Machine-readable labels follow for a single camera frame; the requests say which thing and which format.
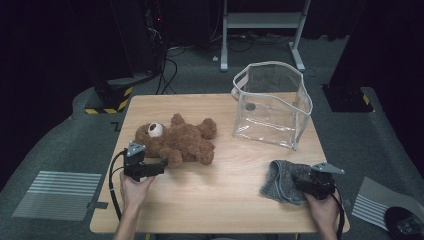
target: teddy bear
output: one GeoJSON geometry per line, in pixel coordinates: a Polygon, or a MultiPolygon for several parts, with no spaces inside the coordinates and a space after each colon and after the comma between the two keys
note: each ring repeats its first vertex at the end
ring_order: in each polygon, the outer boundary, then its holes
{"type": "Polygon", "coordinates": [[[183,162],[200,162],[210,165],[214,158],[215,145],[209,139],[215,137],[215,121],[206,118],[197,126],[185,122],[176,113],[170,127],[161,123],[147,123],[135,133],[134,142],[145,145],[145,157],[168,159],[168,166],[175,168],[183,162]]]}

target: gray carpet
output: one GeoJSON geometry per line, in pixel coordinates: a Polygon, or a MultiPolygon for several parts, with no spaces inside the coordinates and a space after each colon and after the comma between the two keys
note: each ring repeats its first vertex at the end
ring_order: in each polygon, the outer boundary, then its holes
{"type": "MultiPolygon", "coordinates": [[[[274,39],[261,41],[272,43],[274,39]]],[[[212,60],[214,56],[220,56],[219,49],[170,51],[169,58],[178,65],[172,90],[177,94],[229,93],[234,75],[249,63],[276,60],[293,64],[286,44],[259,43],[244,52],[229,51],[229,70],[226,73],[220,72],[219,61],[212,60]]],[[[370,98],[375,112],[331,112],[321,85],[329,83],[345,43],[346,39],[330,42],[325,37],[320,40],[302,39],[300,42],[299,51],[307,68],[304,72],[306,89],[314,103],[312,118],[327,160],[346,171],[345,175],[335,176],[342,196],[348,200],[346,212],[351,230],[344,235],[344,239],[391,239],[383,229],[351,215],[363,178],[367,176],[393,191],[412,196],[421,204],[424,203],[424,182],[397,139],[373,89],[364,88],[363,91],[370,98]]],[[[230,47],[243,50],[249,44],[232,42],[230,47]]],[[[168,62],[166,79],[171,79],[174,70],[173,64],[168,62]]],[[[158,79],[137,85],[131,96],[155,94],[157,85],[158,79]]],[[[167,93],[174,94],[172,90],[168,88],[167,93]]],[[[126,110],[118,114],[85,114],[84,105],[92,91],[87,89],[75,97],[72,116],[34,146],[0,193],[0,239],[112,238],[110,234],[90,231],[92,209],[88,210],[83,221],[12,217],[40,171],[97,173],[102,174],[100,182],[103,182],[119,135],[113,122],[119,122],[120,127],[126,110]]],[[[94,199],[98,197],[99,188],[94,199]]],[[[293,239],[290,235],[278,237],[293,239]]],[[[319,239],[319,236],[305,234],[302,239],[319,239]]]]}

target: gray cloth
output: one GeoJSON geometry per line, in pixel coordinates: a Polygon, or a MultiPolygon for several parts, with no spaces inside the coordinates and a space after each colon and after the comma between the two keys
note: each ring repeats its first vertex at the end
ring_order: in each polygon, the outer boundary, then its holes
{"type": "Polygon", "coordinates": [[[303,192],[296,189],[292,176],[309,180],[311,166],[294,164],[287,160],[274,160],[269,164],[269,176],[260,192],[268,198],[299,205],[307,202],[303,192]]]}

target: transparent plastic container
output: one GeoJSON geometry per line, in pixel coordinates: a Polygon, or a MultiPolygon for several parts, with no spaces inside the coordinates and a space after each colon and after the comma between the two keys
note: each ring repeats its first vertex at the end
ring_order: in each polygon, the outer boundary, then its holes
{"type": "Polygon", "coordinates": [[[282,62],[252,63],[233,84],[238,99],[233,136],[296,150],[313,108],[302,73],[282,62]]]}

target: human hand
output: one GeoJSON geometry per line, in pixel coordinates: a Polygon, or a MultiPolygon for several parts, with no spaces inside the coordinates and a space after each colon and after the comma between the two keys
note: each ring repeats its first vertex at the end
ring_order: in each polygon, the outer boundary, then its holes
{"type": "Polygon", "coordinates": [[[121,196],[124,201],[124,211],[127,207],[139,209],[141,204],[147,197],[147,193],[152,184],[155,176],[147,177],[141,182],[134,181],[121,172],[119,175],[121,179],[121,196]]]}
{"type": "MultiPolygon", "coordinates": [[[[310,212],[323,240],[337,239],[336,220],[339,209],[336,201],[328,195],[326,199],[317,200],[312,195],[304,193],[309,202],[310,212]]],[[[334,196],[340,201],[339,192],[334,196]]]]}

